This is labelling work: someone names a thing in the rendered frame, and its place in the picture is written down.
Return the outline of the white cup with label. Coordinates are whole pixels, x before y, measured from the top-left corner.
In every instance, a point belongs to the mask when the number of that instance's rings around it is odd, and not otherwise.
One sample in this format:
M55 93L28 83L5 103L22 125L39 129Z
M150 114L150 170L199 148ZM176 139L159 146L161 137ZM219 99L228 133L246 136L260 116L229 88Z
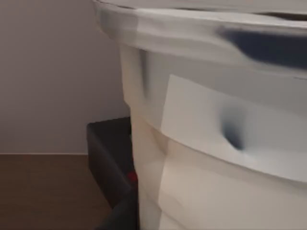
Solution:
M92 1L141 230L307 230L307 0Z

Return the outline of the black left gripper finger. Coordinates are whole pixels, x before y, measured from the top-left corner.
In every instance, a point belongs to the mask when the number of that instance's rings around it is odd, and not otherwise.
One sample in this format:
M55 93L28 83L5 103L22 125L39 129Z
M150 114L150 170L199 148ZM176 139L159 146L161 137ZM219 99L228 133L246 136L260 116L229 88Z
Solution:
M131 191L94 230L139 230L138 192Z

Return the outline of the black block with red mark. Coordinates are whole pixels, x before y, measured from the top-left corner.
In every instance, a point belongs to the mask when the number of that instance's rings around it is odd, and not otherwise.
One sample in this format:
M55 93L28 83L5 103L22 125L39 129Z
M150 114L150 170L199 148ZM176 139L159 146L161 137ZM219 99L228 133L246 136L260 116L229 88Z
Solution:
M86 127L89 169L114 208L137 188L129 117L89 123Z

